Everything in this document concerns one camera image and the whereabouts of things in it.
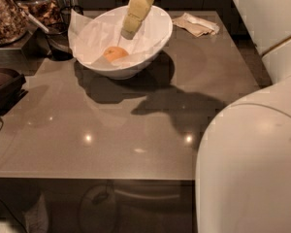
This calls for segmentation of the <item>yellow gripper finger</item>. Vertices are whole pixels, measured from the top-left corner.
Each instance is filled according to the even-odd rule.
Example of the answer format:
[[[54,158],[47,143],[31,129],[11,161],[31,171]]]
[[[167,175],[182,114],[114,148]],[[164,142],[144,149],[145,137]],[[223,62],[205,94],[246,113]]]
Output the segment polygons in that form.
[[[121,36],[132,40],[146,19],[154,0],[129,0],[127,14],[122,23]]]

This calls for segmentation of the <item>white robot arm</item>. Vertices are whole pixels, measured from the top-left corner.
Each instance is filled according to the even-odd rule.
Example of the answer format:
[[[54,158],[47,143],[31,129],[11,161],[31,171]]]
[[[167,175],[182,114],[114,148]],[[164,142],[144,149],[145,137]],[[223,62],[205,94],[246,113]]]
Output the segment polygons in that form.
[[[233,0],[271,78],[208,126],[198,233],[291,233],[291,0]]]

